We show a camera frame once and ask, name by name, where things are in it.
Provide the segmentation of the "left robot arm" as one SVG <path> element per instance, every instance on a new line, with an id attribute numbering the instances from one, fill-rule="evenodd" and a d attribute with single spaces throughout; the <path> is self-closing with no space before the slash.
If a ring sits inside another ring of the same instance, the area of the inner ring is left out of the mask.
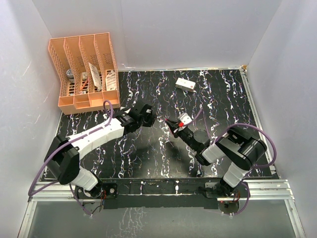
<path id="1" fill-rule="evenodd" d="M 156 114 L 151 105 L 138 101 L 132 108 L 110 113 L 104 122 L 69 137 L 55 136 L 44 159 L 45 166 L 61 184 L 82 188 L 90 197 L 101 195 L 103 182 L 80 161 L 96 148 L 133 133 L 141 127 L 151 127 Z"/>

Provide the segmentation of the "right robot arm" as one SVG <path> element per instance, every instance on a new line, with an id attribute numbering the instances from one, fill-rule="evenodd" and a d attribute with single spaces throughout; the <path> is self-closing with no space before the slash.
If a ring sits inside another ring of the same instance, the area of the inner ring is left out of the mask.
<path id="1" fill-rule="evenodd" d="M 216 185 L 206 188 L 217 196 L 231 197 L 238 192 L 243 177 L 265 154 L 266 144 L 236 126 L 228 129 L 217 141 L 211 142 L 205 130 L 192 131 L 180 120 L 165 120 L 175 138 L 180 138 L 196 152 L 196 160 L 203 166 L 227 157 L 231 164 Z"/>

